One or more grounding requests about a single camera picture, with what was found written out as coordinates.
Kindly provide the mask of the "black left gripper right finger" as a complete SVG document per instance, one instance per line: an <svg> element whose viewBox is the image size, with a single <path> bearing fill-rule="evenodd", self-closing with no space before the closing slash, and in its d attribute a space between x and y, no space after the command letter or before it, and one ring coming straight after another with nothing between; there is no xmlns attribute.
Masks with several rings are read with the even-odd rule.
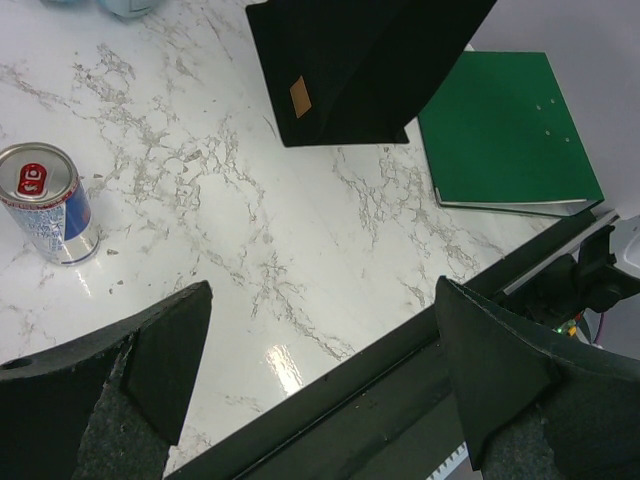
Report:
<svg viewBox="0 0 640 480"><path fill-rule="evenodd" d="M474 469L486 479L636 479L639 363L446 277L435 311Z"/></svg>

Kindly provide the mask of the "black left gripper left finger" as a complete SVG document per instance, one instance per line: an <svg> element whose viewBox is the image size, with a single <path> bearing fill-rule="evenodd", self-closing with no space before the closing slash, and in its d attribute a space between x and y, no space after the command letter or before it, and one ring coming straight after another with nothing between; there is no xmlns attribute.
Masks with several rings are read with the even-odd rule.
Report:
<svg viewBox="0 0 640 480"><path fill-rule="evenodd" d="M180 439L211 316L194 283L1 366L4 479L160 479Z"/></svg>

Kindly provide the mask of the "blue silver energy drink can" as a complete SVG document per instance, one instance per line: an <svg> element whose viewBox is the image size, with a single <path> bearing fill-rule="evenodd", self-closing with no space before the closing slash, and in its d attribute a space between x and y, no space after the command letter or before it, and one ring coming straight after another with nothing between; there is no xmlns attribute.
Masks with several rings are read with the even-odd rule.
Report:
<svg viewBox="0 0 640 480"><path fill-rule="evenodd" d="M49 262L75 265L99 235L77 168L60 148L28 142L1 151L1 202Z"/></svg>

